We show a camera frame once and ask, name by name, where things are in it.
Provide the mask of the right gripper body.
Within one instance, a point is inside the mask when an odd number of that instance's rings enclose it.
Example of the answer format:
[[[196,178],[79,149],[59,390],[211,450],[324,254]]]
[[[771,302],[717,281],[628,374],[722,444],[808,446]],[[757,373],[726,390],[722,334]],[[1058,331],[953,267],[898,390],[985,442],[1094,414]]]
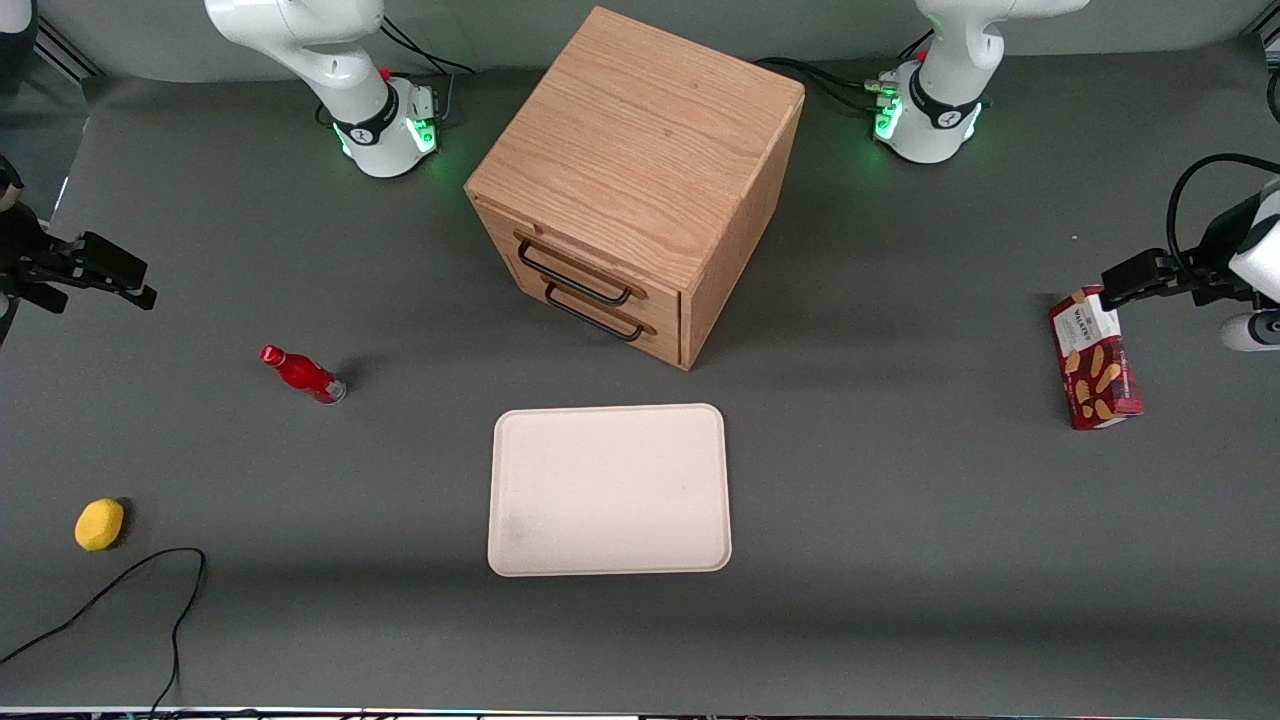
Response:
[[[23,202],[14,204],[1,213],[3,288],[15,293],[44,292],[52,283],[87,288],[74,278],[83,246],[83,232],[73,240],[58,238]]]

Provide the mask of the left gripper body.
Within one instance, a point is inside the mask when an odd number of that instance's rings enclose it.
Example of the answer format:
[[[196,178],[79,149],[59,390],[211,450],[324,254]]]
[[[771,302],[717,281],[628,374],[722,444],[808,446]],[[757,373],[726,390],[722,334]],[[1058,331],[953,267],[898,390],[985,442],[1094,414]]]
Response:
[[[1279,182],[1221,213],[1204,229],[1192,259],[1203,284],[1193,304],[1235,300],[1253,305],[1279,301]]]

